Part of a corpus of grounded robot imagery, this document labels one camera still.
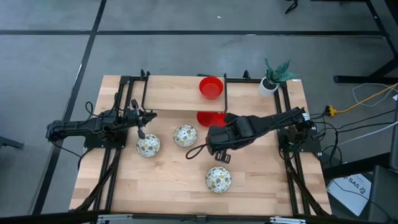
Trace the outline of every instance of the red cup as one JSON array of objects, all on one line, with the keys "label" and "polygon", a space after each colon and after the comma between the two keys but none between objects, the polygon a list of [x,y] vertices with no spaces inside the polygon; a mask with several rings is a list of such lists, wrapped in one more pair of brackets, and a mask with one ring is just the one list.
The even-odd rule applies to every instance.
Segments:
[{"label": "red cup", "polygon": [[205,98],[214,100],[223,92],[224,85],[219,78],[206,77],[199,83],[199,89]]},{"label": "red cup", "polygon": [[204,111],[199,111],[197,113],[197,120],[199,124],[201,124],[204,127],[209,127],[210,123],[213,121],[213,118],[217,116],[217,112],[204,112]]},{"label": "red cup", "polygon": [[210,121],[210,126],[218,126],[218,127],[224,127],[227,125],[227,123],[224,121],[226,113],[221,113],[221,114],[216,114],[213,119]]}]

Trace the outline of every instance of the desk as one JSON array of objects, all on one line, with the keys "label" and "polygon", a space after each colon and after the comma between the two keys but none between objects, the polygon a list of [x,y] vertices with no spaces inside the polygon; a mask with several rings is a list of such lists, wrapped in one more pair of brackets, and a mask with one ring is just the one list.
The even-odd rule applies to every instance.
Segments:
[{"label": "desk", "polygon": [[[120,78],[104,76],[95,113],[112,107]],[[289,81],[287,86],[291,106],[306,108],[301,81]],[[260,96],[257,87],[257,83],[228,83],[228,112],[257,116],[276,114],[274,97]],[[134,82],[132,98],[139,104],[143,89],[144,82]],[[119,162],[111,212],[292,215],[286,169],[284,161],[278,155],[276,131],[257,139],[244,149],[231,152],[229,164],[215,161],[206,150],[188,161],[185,153],[189,149],[178,147],[174,143],[174,130],[181,124],[191,124],[198,131],[198,140],[192,146],[194,147],[204,143],[207,128],[199,125],[195,111],[155,112],[157,117],[144,128],[144,132],[160,138],[160,151],[151,158],[141,157],[136,150],[137,129],[129,129],[126,147],[122,150]],[[79,206],[97,184],[104,151],[105,149],[93,149],[83,158],[70,208]],[[309,191],[323,209],[330,213],[318,159],[311,153],[300,153],[300,156]],[[232,175],[232,186],[226,193],[215,194],[205,184],[205,174],[213,166],[223,166]],[[100,208],[104,208],[107,191],[105,186]],[[298,189],[296,196],[297,201],[302,203]]]}]

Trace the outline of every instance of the gray floor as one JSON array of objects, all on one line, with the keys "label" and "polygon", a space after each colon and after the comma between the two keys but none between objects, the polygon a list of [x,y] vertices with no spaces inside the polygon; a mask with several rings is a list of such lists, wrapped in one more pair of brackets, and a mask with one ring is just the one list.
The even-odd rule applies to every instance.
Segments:
[{"label": "gray floor", "polygon": [[[0,0],[0,29],[92,28],[100,1]],[[398,27],[384,1],[373,1],[386,29],[398,44]],[[300,1],[284,14],[289,2],[250,1],[145,1],[109,0],[100,30],[376,30],[365,4]],[[0,151],[0,217],[25,215],[49,156],[45,126],[60,119],[83,56],[88,36],[0,36],[0,135],[24,141],[23,149]],[[85,119],[86,101],[95,103],[103,75],[156,75],[205,73],[252,77],[266,72],[264,57],[276,66],[291,59],[290,70],[300,73],[311,113],[326,105],[339,109],[354,104],[351,89],[337,85],[333,75],[368,75],[392,58],[380,38],[272,37],[272,36],[97,36],[88,61],[72,119]],[[397,76],[398,71],[390,75]],[[383,89],[359,89],[360,99]],[[387,98],[373,108],[358,107],[328,118],[341,126],[394,108]],[[388,122],[392,114],[371,121]],[[351,139],[379,127],[341,135]],[[341,147],[345,161],[386,152],[391,130]],[[322,142],[328,146],[333,133]],[[81,153],[83,138],[70,138],[68,149]],[[77,159],[62,153],[44,206],[45,213],[68,210],[76,179]],[[338,206],[333,213],[344,216]]]}]

